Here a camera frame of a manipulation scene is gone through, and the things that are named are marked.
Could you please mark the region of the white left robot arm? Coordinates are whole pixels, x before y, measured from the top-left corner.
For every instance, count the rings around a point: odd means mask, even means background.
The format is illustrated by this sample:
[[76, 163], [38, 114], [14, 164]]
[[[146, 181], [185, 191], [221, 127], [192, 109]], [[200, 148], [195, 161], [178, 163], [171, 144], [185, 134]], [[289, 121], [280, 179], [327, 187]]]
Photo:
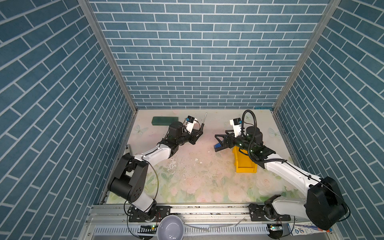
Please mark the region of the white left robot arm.
[[137, 210], [150, 214], [156, 209], [156, 200], [144, 193], [148, 168], [171, 158], [185, 143], [194, 145], [203, 134], [205, 124], [188, 116], [186, 122], [173, 122], [167, 134], [147, 152], [123, 155], [111, 175], [108, 191], [125, 199]]

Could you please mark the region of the screwdriver with metal shaft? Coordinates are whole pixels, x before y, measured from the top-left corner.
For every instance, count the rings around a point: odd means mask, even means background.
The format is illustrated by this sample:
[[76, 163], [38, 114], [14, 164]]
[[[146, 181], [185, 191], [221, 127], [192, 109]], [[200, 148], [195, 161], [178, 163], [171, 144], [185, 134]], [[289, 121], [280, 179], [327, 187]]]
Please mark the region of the screwdriver with metal shaft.
[[204, 116], [204, 118], [203, 118], [203, 120], [202, 120], [202, 123], [201, 124], [204, 124], [204, 126], [205, 126], [205, 121], [206, 121], [206, 117], [207, 117], [207, 112], [205, 113], [205, 116]]

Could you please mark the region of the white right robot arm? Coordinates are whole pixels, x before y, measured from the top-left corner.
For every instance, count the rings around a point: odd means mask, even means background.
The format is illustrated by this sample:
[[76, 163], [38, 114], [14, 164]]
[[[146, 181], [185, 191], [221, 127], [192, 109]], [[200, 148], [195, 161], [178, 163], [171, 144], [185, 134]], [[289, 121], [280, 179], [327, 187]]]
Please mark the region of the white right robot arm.
[[301, 199], [288, 199], [274, 195], [264, 202], [263, 215], [269, 221], [280, 217], [299, 217], [310, 220], [321, 230], [330, 229], [335, 223], [351, 216], [351, 210], [344, 200], [337, 182], [331, 177], [319, 177], [289, 163], [263, 143], [259, 128], [243, 129], [237, 125], [222, 135], [215, 135], [216, 152], [238, 148], [238, 151], [258, 167], [272, 172], [303, 194]]

